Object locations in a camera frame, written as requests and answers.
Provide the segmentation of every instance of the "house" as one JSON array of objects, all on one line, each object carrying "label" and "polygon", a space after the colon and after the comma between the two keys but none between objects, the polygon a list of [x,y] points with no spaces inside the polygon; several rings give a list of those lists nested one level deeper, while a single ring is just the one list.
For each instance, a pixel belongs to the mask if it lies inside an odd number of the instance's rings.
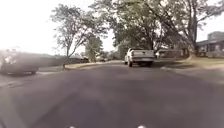
[{"label": "house", "polygon": [[197,42],[200,56],[224,58],[224,39]]}]

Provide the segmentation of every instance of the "pickup truck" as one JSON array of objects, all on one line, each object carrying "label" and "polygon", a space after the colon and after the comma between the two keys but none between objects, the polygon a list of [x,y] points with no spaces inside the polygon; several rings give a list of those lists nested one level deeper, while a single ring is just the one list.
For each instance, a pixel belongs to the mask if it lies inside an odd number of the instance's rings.
[{"label": "pickup truck", "polygon": [[128,52],[125,56],[124,64],[132,67],[132,65],[138,64],[141,66],[142,64],[147,64],[147,66],[151,67],[155,59],[153,50],[140,50],[140,49],[132,49],[129,48]]}]

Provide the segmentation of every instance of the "sky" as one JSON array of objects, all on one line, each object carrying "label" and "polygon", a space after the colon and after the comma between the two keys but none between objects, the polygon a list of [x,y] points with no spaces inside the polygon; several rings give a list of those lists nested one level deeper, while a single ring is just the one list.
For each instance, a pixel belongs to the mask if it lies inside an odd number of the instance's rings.
[{"label": "sky", "polygon": [[[0,1],[0,49],[19,48],[21,51],[54,54],[53,38],[55,25],[50,21],[52,10],[59,3],[75,5],[84,10],[94,0],[1,0]],[[205,40],[213,31],[224,31],[224,15],[206,21],[203,31],[199,30],[198,41]],[[113,34],[103,39],[106,51],[114,50]]]}]

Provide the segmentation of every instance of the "road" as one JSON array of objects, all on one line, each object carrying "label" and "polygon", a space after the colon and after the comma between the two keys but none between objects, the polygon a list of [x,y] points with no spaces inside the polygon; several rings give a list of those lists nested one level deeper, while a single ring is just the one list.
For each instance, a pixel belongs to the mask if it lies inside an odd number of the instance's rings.
[{"label": "road", "polygon": [[221,85],[159,68],[104,65],[0,89],[8,128],[223,128]]}]

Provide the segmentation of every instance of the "parked car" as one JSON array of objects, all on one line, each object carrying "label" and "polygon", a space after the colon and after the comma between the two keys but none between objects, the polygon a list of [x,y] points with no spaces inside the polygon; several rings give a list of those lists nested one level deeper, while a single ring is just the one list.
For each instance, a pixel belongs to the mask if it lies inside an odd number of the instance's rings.
[{"label": "parked car", "polygon": [[35,74],[38,70],[38,66],[32,62],[32,60],[25,59],[19,56],[7,56],[1,58],[0,61],[0,73],[24,73],[30,72]]},{"label": "parked car", "polygon": [[132,67],[134,63],[138,65],[147,64],[152,66],[155,59],[153,50],[141,50],[141,49],[128,49],[125,56],[124,64]]}]

